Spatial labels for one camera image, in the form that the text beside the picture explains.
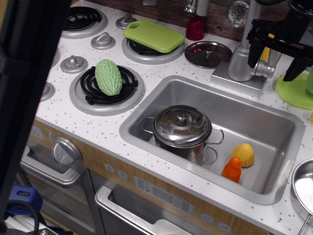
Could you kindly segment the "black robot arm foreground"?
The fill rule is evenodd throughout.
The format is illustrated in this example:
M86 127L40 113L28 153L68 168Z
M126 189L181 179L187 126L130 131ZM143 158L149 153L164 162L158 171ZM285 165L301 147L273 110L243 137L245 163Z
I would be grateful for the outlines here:
M39 99L48 77L59 36L61 25L69 9L69 1L62 0L11 0L5 13L0 36L2 62L10 59L14 65L0 75L0 121L3 127L0 134L0 205L4 210L13 185L22 151L30 132L35 115L42 116L44 108ZM87 128L82 115L74 118L80 124L76 137L83 143L93 144L101 153L108 153L116 160L133 165L137 170L154 175L159 183L168 183L172 193L192 201L199 201L200 207L216 206L243 220L264 227L274 233L291 233L303 219L291 204L291 178L282 199L273 205L261 205L249 201L222 187L225 178L204 171L197 175L196 166L188 161L179 163L140 149L126 141L124 134L104 139L102 132L117 133L117 127L125 127L143 111L140 104L133 113L110 118L99 129Z

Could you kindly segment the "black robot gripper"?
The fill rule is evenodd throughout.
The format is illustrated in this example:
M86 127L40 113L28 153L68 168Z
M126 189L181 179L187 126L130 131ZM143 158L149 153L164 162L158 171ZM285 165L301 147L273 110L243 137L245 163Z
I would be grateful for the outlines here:
M280 21L254 19L247 39L250 43L248 65L254 68L264 51L269 47L294 58L283 78L293 81L307 67L312 66L313 36L308 27L313 20L313 2L311 0L290 0L289 11ZM268 34L273 34L272 44L265 44Z

